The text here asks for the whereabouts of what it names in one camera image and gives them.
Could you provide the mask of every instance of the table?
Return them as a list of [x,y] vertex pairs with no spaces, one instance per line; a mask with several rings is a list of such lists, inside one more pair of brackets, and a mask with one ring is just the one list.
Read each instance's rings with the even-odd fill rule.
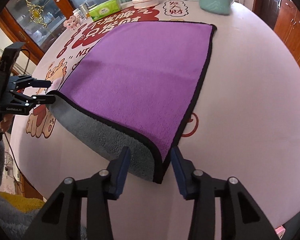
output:
[[[300,69],[288,49],[238,3],[230,16],[205,12],[194,1],[160,0],[155,8],[139,11],[131,6],[98,23],[87,19],[75,33],[65,31],[33,76],[66,78],[105,33],[122,23],[160,19],[216,25],[207,75],[179,148],[212,177],[236,176],[275,228],[285,223],[300,211]],[[65,177],[90,177],[108,164],[44,107],[16,117],[11,141],[21,171],[45,198]],[[179,194],[171,166],[161,185],[128,174],[120,199],[109,203],[114,239],[187,239],[192,206]],[[219,239],[219,222],[216,234]]]

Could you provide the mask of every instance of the small bottle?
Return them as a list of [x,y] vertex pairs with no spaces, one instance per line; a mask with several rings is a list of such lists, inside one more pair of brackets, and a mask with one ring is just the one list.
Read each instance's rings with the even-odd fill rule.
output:
[[55,20],[55,17],[52,15],[52,13],[48,12],[47,16],[51,21]]
[[85,17],[84,17],[84,15],[83,15],[82,11],[79,10],[79,8],[77,8],[77,9],[75,9],[75,10],[73,11],[73,15],[76,16],[76,17],[79,17],[79,19],[80,19],[81,22],[85,19]]

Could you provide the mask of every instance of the metal bolt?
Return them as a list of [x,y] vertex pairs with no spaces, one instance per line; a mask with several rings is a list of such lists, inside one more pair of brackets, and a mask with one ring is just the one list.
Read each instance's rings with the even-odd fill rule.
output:
[[237,184],[239,181],[238,181],[237,178],[231,177],[231,178],[229,179],[229,182],[230,182],[231,184]]
[[68,177],[68,178],[65,178],[65,180],[63,181],[65,184],[71,184],[73,182],[73,179]]
[[109,171],[107,171],[107,170],[99,171],[99,175],[102,176],[102,177],[107,176],[108,174],[109,174]]
[[195,176],[202,176],[202,175],[203,175],[203,171],[202,171],[202,170],[195,170],[195,171],[193,172],[193,174],[194,174]]

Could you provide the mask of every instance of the white bottle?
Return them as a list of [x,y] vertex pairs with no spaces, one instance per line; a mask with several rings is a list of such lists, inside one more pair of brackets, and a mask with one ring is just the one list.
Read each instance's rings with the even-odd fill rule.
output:
[[83,20],[85,20],[85,17],[84,17],[84,15],[83,15],[82,11],[79,10],[79,8],[77,8],[77,9],[75,9],[75,10],[73,11],[73,15],[76,16],[76,17],[79,17],[79,19],[80,19],[81,22],[82,22]]

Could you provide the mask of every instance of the human hand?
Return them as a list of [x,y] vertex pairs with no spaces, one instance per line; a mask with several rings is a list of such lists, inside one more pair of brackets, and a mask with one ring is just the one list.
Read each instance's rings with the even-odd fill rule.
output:
[[0,122],[0,129],[2,132],[9,130],[13,118],[13,114],[5,114],[3,120]]

